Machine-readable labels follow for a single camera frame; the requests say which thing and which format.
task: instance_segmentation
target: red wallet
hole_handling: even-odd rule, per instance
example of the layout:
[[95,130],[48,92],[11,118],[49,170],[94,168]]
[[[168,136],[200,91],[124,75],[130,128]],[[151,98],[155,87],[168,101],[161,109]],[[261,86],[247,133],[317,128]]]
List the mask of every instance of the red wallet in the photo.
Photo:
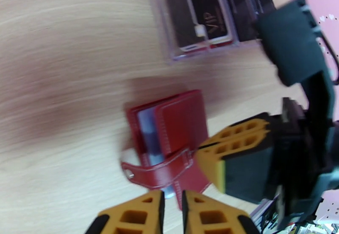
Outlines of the red wallet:
[[[139,118],[154,108],[155,128],[164,161],[151,166]],[[193,159],[199,144],[208,138],[206,113],[200,90],[184,92],[126,111],[141,166],[121,162],[132,183],[150,190],[172,186],[181,209],[182,191],[203,192],[209,181]]]

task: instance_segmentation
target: wooden surface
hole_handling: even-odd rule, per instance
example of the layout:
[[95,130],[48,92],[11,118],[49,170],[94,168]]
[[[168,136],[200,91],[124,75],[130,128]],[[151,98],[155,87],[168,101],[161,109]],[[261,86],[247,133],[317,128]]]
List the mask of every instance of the wooden surface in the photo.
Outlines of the wooden surface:
[[[100,210],[146,192],[118,164],[130,139],[125,103],[202,89],[214,134],[302,97],[259,48],[167,66],[148,0],[0,0],[0,35],[4,234],[81,234]],[[165,233],[181,233],[181,222],[167,200]]]

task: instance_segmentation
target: card holder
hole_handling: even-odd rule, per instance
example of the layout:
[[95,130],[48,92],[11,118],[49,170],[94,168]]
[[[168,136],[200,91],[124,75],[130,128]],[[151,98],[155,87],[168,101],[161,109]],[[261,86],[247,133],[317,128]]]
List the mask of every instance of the card holder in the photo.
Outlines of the card holder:
[[[147,123],[142,120],[140,112],[148,114],[143,115],[148,119]],[[207,188],[209,182],[193,158],[199,144],[208,138],[200,90],[128,109],[126,116],[141,163],[141,166],[136,166],[121,162],[130,182],[150,190],[165,189],[168,194],[172,190],[180,209],[182,190],[203,192]],[[159,154],[163,161],[158,160],[159,163],[154,165],[152,156]]]

